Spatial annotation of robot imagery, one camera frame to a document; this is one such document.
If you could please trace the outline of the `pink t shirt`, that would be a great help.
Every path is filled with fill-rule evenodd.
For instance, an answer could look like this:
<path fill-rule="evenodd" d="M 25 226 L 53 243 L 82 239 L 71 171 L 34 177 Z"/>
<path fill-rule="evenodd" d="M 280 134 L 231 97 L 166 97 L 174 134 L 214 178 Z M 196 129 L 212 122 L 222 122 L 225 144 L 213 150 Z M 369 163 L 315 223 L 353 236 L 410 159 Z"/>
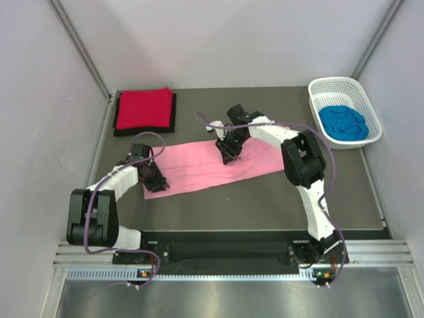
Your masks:
<path fill-rule="evenodd" d="M 167 146 L 154 161 L 170 187 L 155 193 L 145 189 L 145 199 L 199 191 L 284 170 L 281 152 L 257 138 L 248 139 L 238 159 L 227 165 L 213 140 Z"/>

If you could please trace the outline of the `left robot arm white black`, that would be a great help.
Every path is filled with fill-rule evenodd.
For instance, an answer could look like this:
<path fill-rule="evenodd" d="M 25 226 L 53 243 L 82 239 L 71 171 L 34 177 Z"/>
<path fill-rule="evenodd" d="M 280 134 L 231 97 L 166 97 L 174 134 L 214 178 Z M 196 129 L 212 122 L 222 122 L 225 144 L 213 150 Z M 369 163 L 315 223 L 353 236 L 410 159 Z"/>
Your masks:
<path fill-rule="evenodd" d="M 135 144 L 99 182 L 70 195 L 66 240 L 70 245 L 127 250 L 135 262 L 148 259 L 150 247 L 142 232 L 119 224 L 117 202 L 132 187 L 142 184 L 149 194 L 169 188 L 154 161 L 151 146 Z"/>

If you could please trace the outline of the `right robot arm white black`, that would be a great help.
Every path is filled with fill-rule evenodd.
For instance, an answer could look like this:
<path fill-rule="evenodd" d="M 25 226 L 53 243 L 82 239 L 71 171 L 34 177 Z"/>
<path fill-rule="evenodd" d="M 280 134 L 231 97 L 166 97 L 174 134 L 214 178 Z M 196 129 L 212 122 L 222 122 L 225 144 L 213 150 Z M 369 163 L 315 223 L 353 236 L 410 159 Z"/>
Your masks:
<path fill-rule="evenodd" d="M 241 105 L 235 105 L 227 116 L 230 125 L 221 121 L 208 124 L 208 131 L 215 131 L 215 143 L 223 163 L 237 160 L 243 144 L 250 138 L 259 139 L 282 153 L 284 172 L 294 185 L 303 202 L 311 237 L 309 254 L 316 262 L 324 262 L 336 256 L 341 249 L 341 262 L 345 263 L 347 251 L 341 231 L 332 222 L 325 200 L 326 162 L 315 138 L 314 130 L 293 131 L 286 124 L 270 120 L 261 112 L 247 113 Z"/>

